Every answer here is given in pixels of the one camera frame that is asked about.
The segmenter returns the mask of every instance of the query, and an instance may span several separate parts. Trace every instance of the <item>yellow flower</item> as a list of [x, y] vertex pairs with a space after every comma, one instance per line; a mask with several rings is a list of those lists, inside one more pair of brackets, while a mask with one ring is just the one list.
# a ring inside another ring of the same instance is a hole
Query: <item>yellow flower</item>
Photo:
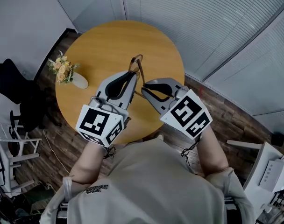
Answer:
[[60, 82], [60, 81], [63, 81], [64, 78], [65, 78], [65, 74], [62, 74], [62, 73], [58, 73], [58, 74], [57, 74], [57, 79], [58, 79], [59, 82]]
[[62, 66], [59, 68], [59, 73], [63, 74], [65, 71], [66, 71], [66, 66], [65, 66], [65, 65], [62, 65]]
[[55, 69], [59, 69], [61, 67], [60, 62], [53, 63]]

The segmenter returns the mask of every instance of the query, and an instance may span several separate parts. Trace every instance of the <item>white t-shirt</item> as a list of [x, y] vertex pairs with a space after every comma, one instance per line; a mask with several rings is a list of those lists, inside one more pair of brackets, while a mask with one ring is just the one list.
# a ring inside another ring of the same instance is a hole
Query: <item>white t-shirt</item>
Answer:
[[222, 224], [224, 196], [235, 198], [243, 223], [254, 222], [232, 168], [204, 179], [176, 150], [154, 139], [123, 148], [108, 177], [70, 200], [67, 223]]

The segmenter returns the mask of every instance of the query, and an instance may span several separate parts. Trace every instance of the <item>table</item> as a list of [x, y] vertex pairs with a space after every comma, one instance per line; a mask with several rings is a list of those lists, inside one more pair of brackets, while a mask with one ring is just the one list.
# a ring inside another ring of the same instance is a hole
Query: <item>table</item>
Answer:
[[[77, 73], [89, 83], [87, 89], [73, 84], [56, 83], [59, 109], [67, 123], [75, 129], [80, 111], [94, 96], [100, 83], [124, 70], [132, 57], [142, 54], [145, 81], [171, 77], [184, 84], [185, 74], [180, 54], [173, 42], [157, 28], [138, 21], [113, 21], [82, 34], [65, 53], [71, 63], [79, 63]], [[142, 78], [136, 87], [141, 92]], [[114, 143], [141, 139], [163, 125], [159, 113], [144, 98], [134, 95], [128, 107], [131, 118], [127, 128]]]
[[268, 162], [270, 160], [274, 161], [276, 159], [280, 159], [283, 157], [283, 155], [267, 142], [262, 145], [228, 140], [227, 144], [259, 149], [253, 168], [243, 186], [248, 200], [254, 207], [255, 216], [257, 219], [264, 210], [263, 206], [265, 204], [269, 204], [274, 196], [274, 193], [259, 187], [259, 183], [263, 177]]

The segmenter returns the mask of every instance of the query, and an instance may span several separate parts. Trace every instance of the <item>person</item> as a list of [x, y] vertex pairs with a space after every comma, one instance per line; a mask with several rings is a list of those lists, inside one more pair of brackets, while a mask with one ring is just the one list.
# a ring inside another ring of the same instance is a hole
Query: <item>person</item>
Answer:
[[[205, 178], [155, 138], [125, 146], [115, 155], [109, 175], [98, 179], [105, 150], [89, 142], [70, 173], [73, 184], [89, 187], [68, 202], [67, 223], [254, 223], [253, 206], [210, 126], [197, 151]], [[52, 202], [41, 224], [54, 222], [54, 208]]]
[[51, 184], [39, 184], [26, 193], [8, 197], [0, 188], [0, 223], [38, 223], [42, 211], [31, 212], [34, 203], [42, 200], [51, 199], [55, 194]]

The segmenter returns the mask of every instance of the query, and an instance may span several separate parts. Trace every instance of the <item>white wall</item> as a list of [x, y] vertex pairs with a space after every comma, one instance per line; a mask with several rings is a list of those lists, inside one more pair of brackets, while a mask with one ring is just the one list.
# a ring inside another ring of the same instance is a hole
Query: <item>white wall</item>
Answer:
[[[25, 77], [33, 79], [44, 58], [71, 20], [57, 0], [0, 0], [0, 63], [13, 60]], [[0, 94], [0, 121], [19, 107]]]

